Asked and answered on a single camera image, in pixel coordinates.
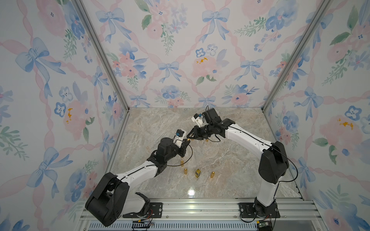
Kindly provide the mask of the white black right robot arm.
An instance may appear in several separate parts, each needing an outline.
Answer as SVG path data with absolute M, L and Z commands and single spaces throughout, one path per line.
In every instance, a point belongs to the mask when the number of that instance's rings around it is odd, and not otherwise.
M 243 146 L 259 159 L 258 173 L 262 182 L 255 202 L 265 208 L 272 205 L 278 183 L 289 167 L 284 145 L 279 141 L 259 138 L 230 119 L 220 121 L 219 118 L 206 120 L 192 117 L 191 120 L 196 125 L 188 135 L 189 139 L 205 140 L 212 135 L 220 135 Z

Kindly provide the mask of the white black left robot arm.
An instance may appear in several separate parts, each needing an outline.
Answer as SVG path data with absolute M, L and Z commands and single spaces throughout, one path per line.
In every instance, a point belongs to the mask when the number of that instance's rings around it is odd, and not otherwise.
M 172 158 L 184 157 L 189 146 L 189 139 L 162 138 L 142 165 L 118 175 L 106 173 L 88 198 L 85 209 L 106 227 L 123 215 L 144 217 L 149 211 L 150 199 L 139 192 L 129 196 L 130 191 L 160 175 Z

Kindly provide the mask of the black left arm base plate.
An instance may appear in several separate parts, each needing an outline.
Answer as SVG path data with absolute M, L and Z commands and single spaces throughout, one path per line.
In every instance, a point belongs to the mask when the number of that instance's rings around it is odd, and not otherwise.
M 138 213 L 129 213 L 122 215 L 123 218 L 137 218 L 137 219 L 144 219 L 144 218 L 161 218 L 163 212 L 163 203 L 149 203 L 149 209 L 147 210 L 145 215 L 140 215 Z

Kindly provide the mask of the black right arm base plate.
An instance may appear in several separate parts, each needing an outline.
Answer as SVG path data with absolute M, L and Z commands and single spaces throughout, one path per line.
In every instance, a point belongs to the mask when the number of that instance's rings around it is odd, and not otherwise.
M 280 212 L 277 204 L 273 202 L 270 206 L 265 207 L 259 202 L 238 203 L 239 211 L 242 218 L 280 218 Z

